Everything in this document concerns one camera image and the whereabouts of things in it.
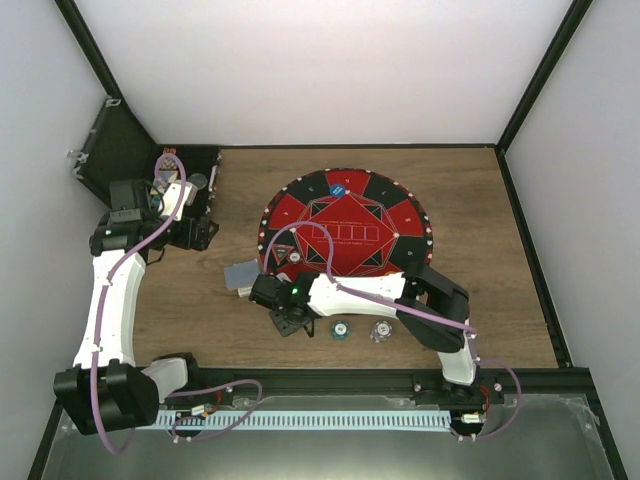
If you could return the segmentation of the blue small blind button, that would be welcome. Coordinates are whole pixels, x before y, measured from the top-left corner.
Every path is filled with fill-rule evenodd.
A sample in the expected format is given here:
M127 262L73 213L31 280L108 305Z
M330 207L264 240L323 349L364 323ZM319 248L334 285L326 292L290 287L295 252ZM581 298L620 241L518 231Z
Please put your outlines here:
M347 193L347 189L341 184L332 184L329 187L329 194L334 198L341 198Z

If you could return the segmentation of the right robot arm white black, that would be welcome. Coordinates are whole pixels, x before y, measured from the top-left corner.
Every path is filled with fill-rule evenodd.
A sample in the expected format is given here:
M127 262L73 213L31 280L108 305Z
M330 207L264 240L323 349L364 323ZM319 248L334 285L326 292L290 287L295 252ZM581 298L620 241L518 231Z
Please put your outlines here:
M480 390L477 331L470 325L470 294L426 264L378 277L334 277L303 272L295 280L262 273L249 300L269 310L281 336L298 330L309 336L320 318L358 315L398 320L441 362L444 389L458 403Z

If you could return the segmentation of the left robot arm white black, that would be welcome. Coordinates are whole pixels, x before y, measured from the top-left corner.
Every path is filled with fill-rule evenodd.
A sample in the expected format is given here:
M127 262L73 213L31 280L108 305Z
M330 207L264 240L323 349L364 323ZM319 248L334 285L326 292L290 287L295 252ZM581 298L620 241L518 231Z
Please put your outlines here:
M204 251L218 227L185 212L206 179L194 174L110 186L111 209L90 238L93 290L85 333L71 368L54 378L57 401L83 435L151 424L171 394L196 402L204 379L190 353L161 356L138 369L133 330L140 285L152 250Z

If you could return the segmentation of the brown 100 chips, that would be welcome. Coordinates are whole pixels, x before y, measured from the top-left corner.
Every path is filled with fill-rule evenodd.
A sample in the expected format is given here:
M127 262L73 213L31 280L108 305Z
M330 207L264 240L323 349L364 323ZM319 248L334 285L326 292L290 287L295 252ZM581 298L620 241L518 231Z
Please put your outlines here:
M290 263L296 264L300 261L301 255L298 252L291 252L288 259Z

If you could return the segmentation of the triangular all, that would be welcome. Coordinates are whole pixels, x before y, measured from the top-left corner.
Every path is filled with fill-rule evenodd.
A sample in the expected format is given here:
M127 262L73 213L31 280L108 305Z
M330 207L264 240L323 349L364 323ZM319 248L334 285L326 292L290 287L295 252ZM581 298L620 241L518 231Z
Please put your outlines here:
M292 245L274 244L271 247L271 253L274 256L277 265L281 265L283 262L286 262L294 251L295 247Z

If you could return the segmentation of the teal chip stack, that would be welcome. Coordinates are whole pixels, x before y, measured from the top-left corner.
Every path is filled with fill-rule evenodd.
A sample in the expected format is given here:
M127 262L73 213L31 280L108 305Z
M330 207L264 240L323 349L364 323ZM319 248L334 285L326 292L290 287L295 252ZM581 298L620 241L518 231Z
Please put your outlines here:
M346 321L336 321L332 325L331 336L336 341L343 341L349 335L349 324Z

